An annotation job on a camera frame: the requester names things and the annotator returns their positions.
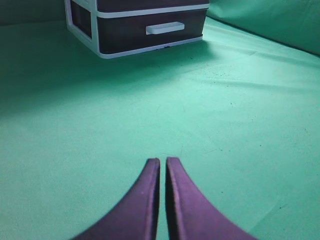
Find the left gripper purple right finger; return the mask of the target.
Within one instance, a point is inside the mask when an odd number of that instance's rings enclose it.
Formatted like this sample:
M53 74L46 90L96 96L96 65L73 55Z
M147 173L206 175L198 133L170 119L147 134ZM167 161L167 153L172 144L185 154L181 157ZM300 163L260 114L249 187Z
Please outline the left gripper purple right finger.
M178 157L166 159L165 212L170 240L254 240L201 193Z

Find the left gripper purple left finger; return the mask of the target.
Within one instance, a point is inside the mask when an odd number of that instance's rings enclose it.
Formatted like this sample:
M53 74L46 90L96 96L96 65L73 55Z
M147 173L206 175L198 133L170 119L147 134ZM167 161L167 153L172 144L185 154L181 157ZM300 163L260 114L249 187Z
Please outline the left gripper purple left finger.
M147 159L122 199L75 240L155 240L160 206L160 160Z

